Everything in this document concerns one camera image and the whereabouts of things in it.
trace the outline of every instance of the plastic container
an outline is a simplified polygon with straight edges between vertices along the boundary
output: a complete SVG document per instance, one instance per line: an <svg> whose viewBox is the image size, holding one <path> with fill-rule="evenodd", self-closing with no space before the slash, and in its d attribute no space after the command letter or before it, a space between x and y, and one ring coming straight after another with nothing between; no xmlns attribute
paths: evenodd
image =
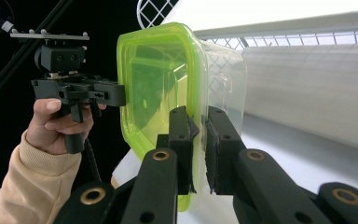
<svg viewBox="0 0 358 224"><path fill-rule="evenodd" d="M200 129L193 143L193 182L201 190L208 105L228 111L235 122L243 117L245 66L240 54L198 40L187 26L172 22L121 35L117 70L127 100L120 108L123 137L140 160L156 148L160 133L168 133L170 111L186 106ZM243 85L240 90L233 90L234 82ZM178 196L178 210L195 207L197 198L197 194Z"/></svg>

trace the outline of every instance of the beige sleeve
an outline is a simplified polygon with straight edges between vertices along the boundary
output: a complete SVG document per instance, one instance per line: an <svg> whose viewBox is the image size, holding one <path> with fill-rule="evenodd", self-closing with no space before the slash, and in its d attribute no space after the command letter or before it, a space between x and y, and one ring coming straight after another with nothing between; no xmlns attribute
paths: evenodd
<svg viewBox="0 0 358 224"><path fill-rule="evenodd" d="M30 146L25 135L0 188L0 223L52 223L70 196L81 154L50 155Z"/></svg>

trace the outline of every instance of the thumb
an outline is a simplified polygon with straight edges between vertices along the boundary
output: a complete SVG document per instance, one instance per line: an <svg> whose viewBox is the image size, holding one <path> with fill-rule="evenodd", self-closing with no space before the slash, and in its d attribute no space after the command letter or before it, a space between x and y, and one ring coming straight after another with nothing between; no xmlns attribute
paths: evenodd
<svg viewBox="0 0 358 224"><path fill-rule="evenodd" d="M34 102L34 124L45 125L53 114L60 110L61 101L58 99L38 99Z"/></svg>

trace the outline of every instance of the lime green container lid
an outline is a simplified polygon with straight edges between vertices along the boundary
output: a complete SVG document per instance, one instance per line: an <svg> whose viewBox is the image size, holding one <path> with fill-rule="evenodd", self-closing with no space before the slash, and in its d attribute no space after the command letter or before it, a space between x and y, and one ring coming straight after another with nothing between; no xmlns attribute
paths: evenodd
<svg viewBox="0 0 358 224"><path fill-rule="evenodd" d="M201 136L208 108L206 66L201 43L182 23L124 34L117 42L118 83L125 86L127 100L120 108L125 141L142 160L146 152L156 148L158 135L169 133L170 111L185 105L200 128L193 143L196 190L204 176L205 144ZM191 197L179 196L179 211L189 207Z"/></svg>

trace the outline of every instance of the sweatshirt cuff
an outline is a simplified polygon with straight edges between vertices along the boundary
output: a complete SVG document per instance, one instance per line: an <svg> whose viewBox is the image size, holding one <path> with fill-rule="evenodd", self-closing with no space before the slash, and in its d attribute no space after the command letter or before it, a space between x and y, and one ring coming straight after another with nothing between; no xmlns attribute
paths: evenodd
<svg viewBox="0 0 358 224"><path fill-rule="evenodd" d="M58 176L81 160L81 153L51 155L31 146L26 140L25 131L21 136L20 160L30 170L41 175Z"/></svg>

